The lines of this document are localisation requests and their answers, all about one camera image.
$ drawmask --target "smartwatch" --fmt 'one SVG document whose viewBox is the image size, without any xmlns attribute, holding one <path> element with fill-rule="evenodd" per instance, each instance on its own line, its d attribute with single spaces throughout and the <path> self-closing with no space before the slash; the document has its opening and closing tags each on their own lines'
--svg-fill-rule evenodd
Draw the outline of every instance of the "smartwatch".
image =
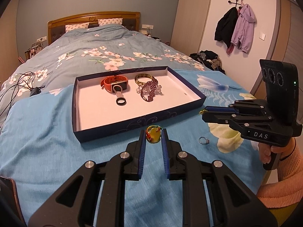
<svg viewBox="0 0 303 227">
<path fill-rule="evenodd" d="M 114 93 L 114 86 L 121 86 L 122 90 L 126 90 L 128 86 L 128 79 L 122 75 L 108 76 L 101 81 L 101 87 L 104 88 L 111 93 Z"/>
</svg>

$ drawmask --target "black jacket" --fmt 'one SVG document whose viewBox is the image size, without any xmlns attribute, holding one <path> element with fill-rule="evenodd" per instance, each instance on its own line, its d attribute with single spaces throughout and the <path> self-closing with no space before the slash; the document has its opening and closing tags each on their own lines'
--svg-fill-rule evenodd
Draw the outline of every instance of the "black jacket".
<svg viewBox="0 0 303 227">
<path fill-rule="evenodd" d="M 229 48 L 237 20 L 238 11 L 235 7 L 232 7 L 226 14 L 224 14 L 223 18 L 219 20 L 215 32 L 215 40 L 223 40 L 223 42 Z"/>
</svg>

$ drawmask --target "pillow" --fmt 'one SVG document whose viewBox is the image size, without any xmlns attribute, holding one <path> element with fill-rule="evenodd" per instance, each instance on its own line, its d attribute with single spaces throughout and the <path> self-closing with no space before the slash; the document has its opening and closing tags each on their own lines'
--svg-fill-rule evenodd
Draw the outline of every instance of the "pillow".
<svg viewBox="0 0 303 227">
<path fill-rule="evenodd" d="M 122 25 L 122 18 L 114 18 L 114 19 L 99 19 L 99 26 L 107 25 L 107 24 L 118 24 Z"/>
<path fill-rule="evenodd" d="M 74 25 L 66 25 L 65 26 L 65 32 L 69 32 L 74 29 L 79 29 L 79 28 L 88 28 L 89 22 L 83 23 L 83 24 L 74 24 Z"/>
</svg>

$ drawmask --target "orange sweater sleeve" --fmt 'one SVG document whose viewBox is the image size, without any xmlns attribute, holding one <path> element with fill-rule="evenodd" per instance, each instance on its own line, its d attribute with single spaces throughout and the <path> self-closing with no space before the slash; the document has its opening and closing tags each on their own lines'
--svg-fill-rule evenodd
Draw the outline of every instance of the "orange sweater sleeve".
<svg viewBox="0 0 303 227">
<path fill-rule="evenodd" d="M 262 185 L 257 197 L 267 208 L 281 208 L 299 202 L 303 197 L 303 158 L 296 146 L 294 152 L 278 165 L 278 181 Z"/>
</svg>

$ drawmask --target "metal screw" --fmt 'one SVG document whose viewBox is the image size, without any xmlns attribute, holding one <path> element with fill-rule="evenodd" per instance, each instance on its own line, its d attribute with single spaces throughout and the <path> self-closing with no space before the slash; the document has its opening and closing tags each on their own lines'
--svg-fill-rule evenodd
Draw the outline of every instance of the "metal screw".
<svg viewBox="0 0 303 227">
<path fill-rule="evenodd" d="M 93 161 L 87 161 L 86 163 L 85 163 L 85 167 L 86 168 L 92 168 L 94 166 L 94 162 Z"/>
<path fill-rule="evenodd" d="M 184 152 L 184 151 L 181 151 L 181 152 L 178 153 L 178 156 L 179 156 L 180 158 L 185 158 L 185 157 L 187 157 L 187 153 Z"/>
<path fill-rule="evenodd" d="M 216 161 L 214 162 L 214 166 L 215 166 L 215 167 L 222 167 L 222 166 L 223 166 L 223 163 L 222 163 L 222 161 L 220 161 L 220 160 L 216 160 Z"/>
<path fill-rule="evenodd" d="M 129 157 L 129 153 L 123 152 L 123 153 L 120 154 L 120 157 L 123 158 L 123 159 L 126 159 L 126 158 Z"/>
</svg>

